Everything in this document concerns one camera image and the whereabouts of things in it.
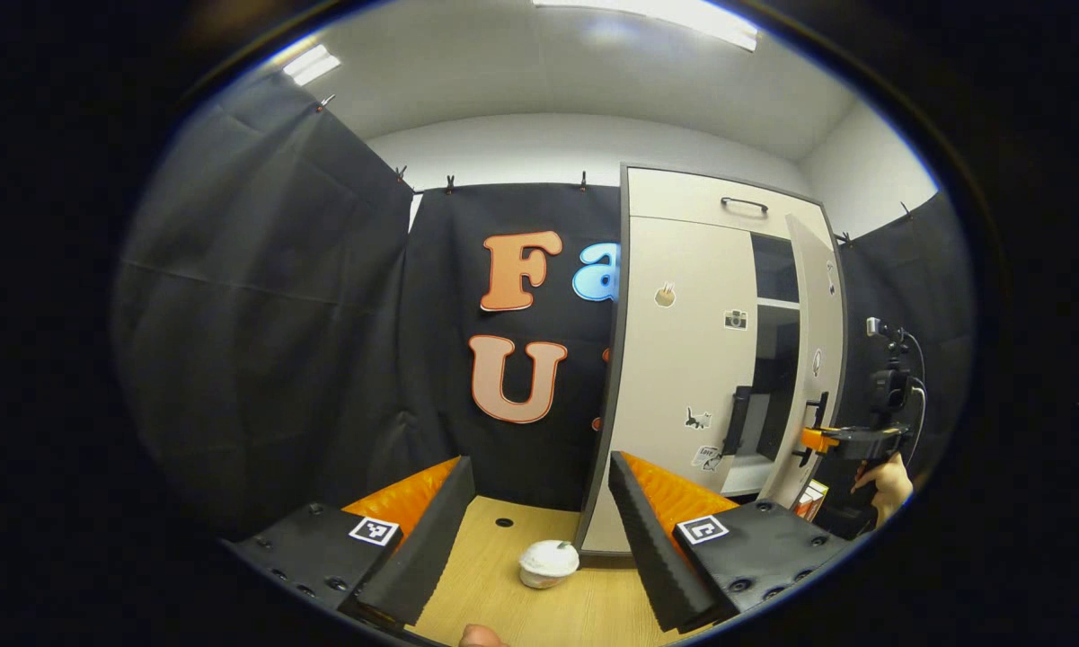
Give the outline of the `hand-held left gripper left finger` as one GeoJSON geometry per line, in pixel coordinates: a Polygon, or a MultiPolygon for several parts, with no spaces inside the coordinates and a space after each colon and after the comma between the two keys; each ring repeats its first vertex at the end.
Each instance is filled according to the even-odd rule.
{"type": "Polygon", "coordinates": [[[300,598],[379,630],[416,625],[468,505],[470,457],[454,457],[361,500],[306,503],[226,548],[300,598]]]}

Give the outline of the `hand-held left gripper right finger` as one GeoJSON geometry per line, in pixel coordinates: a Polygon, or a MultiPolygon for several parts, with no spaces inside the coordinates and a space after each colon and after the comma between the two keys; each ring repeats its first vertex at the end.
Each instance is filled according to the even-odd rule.
{"type": "Polygon", "coordinates": [[[610,452],[607,488],[666,631],[688,634],[790,597],[853,549],[781,504],[737,505],[629,452],[610,452]]]}

